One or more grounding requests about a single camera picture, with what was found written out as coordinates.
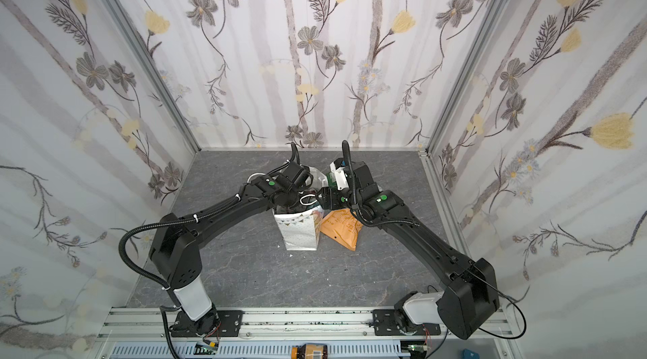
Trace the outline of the orange paper snack packet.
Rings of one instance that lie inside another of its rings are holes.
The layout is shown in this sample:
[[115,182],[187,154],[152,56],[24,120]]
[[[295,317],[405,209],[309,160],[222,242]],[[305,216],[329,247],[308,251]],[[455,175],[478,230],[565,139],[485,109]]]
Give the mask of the orange paper snack packet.
[[357,241],[363,225],[346,209],[327,214],[321,224],[321,232],[349,251],[357,249]]

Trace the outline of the white paper bag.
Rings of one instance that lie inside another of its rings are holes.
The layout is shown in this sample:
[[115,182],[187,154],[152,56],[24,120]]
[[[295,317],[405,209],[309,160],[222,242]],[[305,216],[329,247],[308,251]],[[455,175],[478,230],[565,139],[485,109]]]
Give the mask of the white paper bag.
[[[289,183],[312,181],[300,204],[286,205],[285,188]],[[254,173],[248,182],[266,184],[276,191],[271,197],[271,211],[289,251],[315,251],[325,210],[319,205],[318,191],[328,184],[317,169],[290,163],[273,174]]]

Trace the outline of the green snack packet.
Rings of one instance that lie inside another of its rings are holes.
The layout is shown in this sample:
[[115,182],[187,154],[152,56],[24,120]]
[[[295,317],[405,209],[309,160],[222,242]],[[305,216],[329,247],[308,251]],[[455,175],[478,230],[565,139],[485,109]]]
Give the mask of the green snack packet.
[[347,187],[345,173],[342,171],[334,170],[327,174],[328,184],[330,187],[336,187],[338,190],[343,190]]

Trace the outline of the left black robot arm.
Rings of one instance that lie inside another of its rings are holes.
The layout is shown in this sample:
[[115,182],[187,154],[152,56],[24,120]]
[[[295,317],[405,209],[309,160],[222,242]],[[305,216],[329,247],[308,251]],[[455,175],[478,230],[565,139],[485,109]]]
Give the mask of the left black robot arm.
[[[309,168],[301,164],[298,147],[291,143],[289,160],[268,173],[251,175],[234,196],[196,214],[180,218],[169,214],[158,223],[143,224],[121,237],[118,252],[123,263],[138,275],[158,283],[173,302],[171,307],[159,308],[164,337],[173,358],[179,355],[171,339],[167,313],[179,313],[182,319],[189,321],[190,331],[198,336],[215,333],[221,323],[201,280],[201,248],[245,219],[277,206],[293,205],[308,177]],[[126,244],[131,238],[150,230],[156,234],[149,259],[158,274],[138,266],[126,252]]]

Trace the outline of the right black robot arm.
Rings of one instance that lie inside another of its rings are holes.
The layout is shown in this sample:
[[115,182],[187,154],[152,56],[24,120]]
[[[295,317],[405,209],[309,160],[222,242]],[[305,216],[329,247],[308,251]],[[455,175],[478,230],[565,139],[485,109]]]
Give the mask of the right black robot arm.
[[436,312],[449,332],[467,340],[499,310],[502,298],[523,313],[517,301],[497,287],[492,264],[484,258],[474,261],[451,247],[417,219],[401,197],[381,189],[366,163],[352,161],[347,141],[341,149],[343,156],[331,169],[335,184],[318,191],[318,202],[330,211],[349,209],[355,220],[397,239],[431,271],[444,286]]

